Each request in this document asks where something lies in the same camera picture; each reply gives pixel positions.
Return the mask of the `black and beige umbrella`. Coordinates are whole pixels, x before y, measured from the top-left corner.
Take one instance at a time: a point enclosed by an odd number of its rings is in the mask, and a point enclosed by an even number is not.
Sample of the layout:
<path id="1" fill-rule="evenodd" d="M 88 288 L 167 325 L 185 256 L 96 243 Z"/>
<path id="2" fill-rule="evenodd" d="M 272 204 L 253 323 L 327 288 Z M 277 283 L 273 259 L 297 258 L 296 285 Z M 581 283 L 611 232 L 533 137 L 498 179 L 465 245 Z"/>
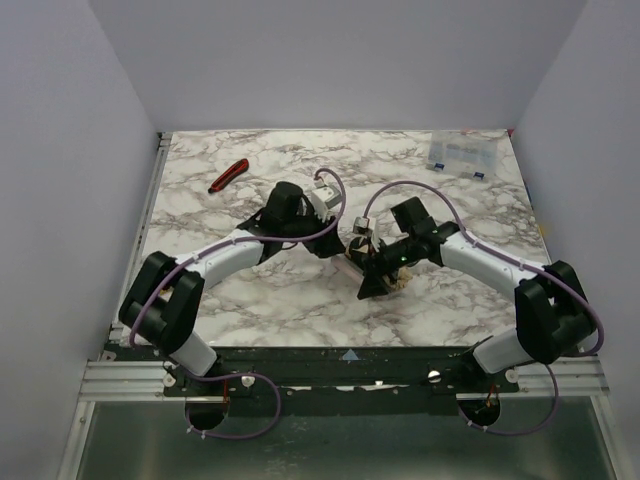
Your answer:
<path id="1" fill-rule="evenodd" d="M 375 248 L 365 237 L 356 237 L 348 244 L 346 257 L 363 273 L 359 300 L 388 295 L 399 286 L 400 270 L 412 262 L 410 244 L 409 238 L 391 244 L 381 240 Z"/>

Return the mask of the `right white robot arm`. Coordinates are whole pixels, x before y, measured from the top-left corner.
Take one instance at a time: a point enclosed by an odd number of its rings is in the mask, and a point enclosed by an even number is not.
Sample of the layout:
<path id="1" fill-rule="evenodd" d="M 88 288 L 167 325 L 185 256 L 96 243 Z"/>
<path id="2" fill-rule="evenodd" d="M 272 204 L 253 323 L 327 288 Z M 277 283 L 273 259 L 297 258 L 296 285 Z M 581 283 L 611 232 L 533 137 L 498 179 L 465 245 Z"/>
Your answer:
<path id="1" fill-rule="evenodd" d="M 526 265 L 504 251 L 490 250 L 465 236 L 457 223 L 437 223 L 417 197 L 391 212 L 405 236 L 390 244 L 379 239 L 373 218 L 361 216 L 354 222 L 347 253 L 363 275 L 359 299 L 390 294 L 399 287 L 403 268 L 426 260 L 471 276 L 515 306 L 514 327 L 474 346 L 466 355 L 468 370 L 494 374 L 532 362 L 549 365 L 575 353 L 595 332 L 580 282 L 567 263 Z"/>

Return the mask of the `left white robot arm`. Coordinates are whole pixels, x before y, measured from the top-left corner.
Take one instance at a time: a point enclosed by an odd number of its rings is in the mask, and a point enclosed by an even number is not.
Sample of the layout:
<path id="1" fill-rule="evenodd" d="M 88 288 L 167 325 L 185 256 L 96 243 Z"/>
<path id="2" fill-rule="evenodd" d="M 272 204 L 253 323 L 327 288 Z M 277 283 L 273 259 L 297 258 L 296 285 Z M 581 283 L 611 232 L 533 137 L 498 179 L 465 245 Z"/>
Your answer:
<path id="1" fill-rule="evenodd" d="M 124 297 L 118 320 L 190 373 L 207 374 L 217 354 L 194 331 L 203 293 L 264 263 L 285 243 L 302 244 L 321 259 L 343 253 L 339 216 L 332 209 L 343 208 L 344 197 L 343 185 L 320 179 L 308 193 L 296 184 L 278 182 L 265 206 L 225 238 L 175 257 L 161 251 L 148 255 Z"/>

